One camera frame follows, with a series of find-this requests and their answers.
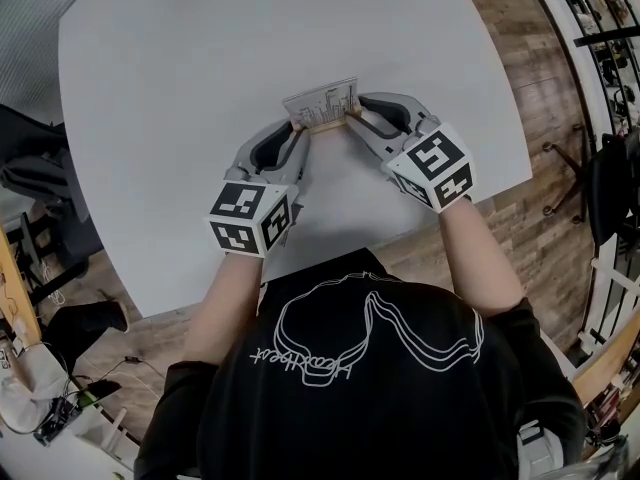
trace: black t-shirt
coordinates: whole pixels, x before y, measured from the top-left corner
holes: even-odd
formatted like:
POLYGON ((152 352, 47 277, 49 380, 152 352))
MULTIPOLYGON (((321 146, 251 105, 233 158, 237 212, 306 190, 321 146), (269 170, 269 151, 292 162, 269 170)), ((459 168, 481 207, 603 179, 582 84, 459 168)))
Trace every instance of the black t-shirt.
POLYGON ((345 258, 270 286, 219 368, 169 369, 137 478, 516 478, 534 419, 579 458, 582 408, 526 299, 485 320, 345 258))

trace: person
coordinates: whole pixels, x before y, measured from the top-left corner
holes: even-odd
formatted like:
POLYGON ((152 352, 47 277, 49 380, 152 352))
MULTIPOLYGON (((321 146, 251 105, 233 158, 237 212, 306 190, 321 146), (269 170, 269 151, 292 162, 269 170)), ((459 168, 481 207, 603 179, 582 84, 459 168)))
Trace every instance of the person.
POLYGON ((7 427, 19 434, 35 432, 49 415, 53 399, 63 395, 78 358, 109 328, 129 330, 126 307, 117 301, 60 308, 42 333, 42 345, 62 366, 52 375, 42 371, 38 357, 29 357, 38 344, 16 360, 5 340, 0 346, 6 358, 0 370, 0 416, 7 427))
POLYGON ((470 200, 439 219, 455 294, 360 250, 268 283, 258 308, 262 260, 228 254, 135 478, 517 478, 534 422, 577 461, 582 406, 517 275, 470 200))

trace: small paper box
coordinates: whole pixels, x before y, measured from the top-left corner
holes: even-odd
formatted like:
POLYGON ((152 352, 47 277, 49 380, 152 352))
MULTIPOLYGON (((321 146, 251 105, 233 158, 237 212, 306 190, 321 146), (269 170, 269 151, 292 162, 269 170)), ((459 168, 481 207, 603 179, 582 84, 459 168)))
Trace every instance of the small paper box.
POLYGON ((421 137, 385 167, 403 192, 437 213, 476 185, 471 153, 448 123, 421 137))
POLYGON ((289 229, 295 185, 225 181, 209 215, 209 231, 224 251, 264 258, 289 229))

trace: metal stand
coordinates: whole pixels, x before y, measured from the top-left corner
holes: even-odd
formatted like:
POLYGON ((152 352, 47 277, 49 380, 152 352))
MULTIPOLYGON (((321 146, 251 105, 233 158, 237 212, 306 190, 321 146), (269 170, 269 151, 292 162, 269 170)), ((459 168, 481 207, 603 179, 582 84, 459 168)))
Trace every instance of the metal stand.
POLYGON ((547 153, 555 150, 560 158, 562 158, 565 163, 571 168, 576 176, 576 181, 571 185, 571 188, 567 191, 567 193, 562 196, 560 202, 555 206, 545 206, 542 210, 542 213, 545 217, 550 217, 558 213, 558 211, 565 206, 568 202, 570 202, 574 197, 580 194, 580 215, 574 215, 571 219, 571 222, 574 224, 581 224, 586 220, 587 216, 587 196, 584 191, 584 186, 586 183, 587 170, 586 166, 589 162, 588 154, 587 154, 587 140, 585 137, 585 130, 581 124, 573 125, 574 132, 581 132, 580 138, 580 163, 579 165, 573 158, 571 158, 567 152, 562 149, 560 146, 556 144, 552 144, 551 142, 545 142, 542 146, 542 149, 547 153))

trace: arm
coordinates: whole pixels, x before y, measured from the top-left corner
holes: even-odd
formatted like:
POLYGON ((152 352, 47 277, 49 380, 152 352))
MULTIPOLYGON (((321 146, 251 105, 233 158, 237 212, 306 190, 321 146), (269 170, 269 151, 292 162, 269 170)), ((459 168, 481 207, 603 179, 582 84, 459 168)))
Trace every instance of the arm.
POLYGON ((137 480, 174 479, 197 467, 196 436, 211 382, 255 316, 262 259, 228 254, 191 318, 183 362, 167 372, 164 394, 135 462, 137 480))
POLYGON ((475 206, 462 198, 440 214, 455 292, 484 317, 515 307, 524 288, 475 206))
POLYGON ((185 361, 222 362, 256 315, 261 275, 261 258, 227 254, 191 318, 184 344, 185 361))
POLYGON ((586 434, 582 406, 540 337, 540 324, 509 260, 468 199, 440 214, 440 228, 456 293, 492 317, 518 359, 526 400, 522 423, 538 420, 560 439, 564 463, 576 462, 586 434))

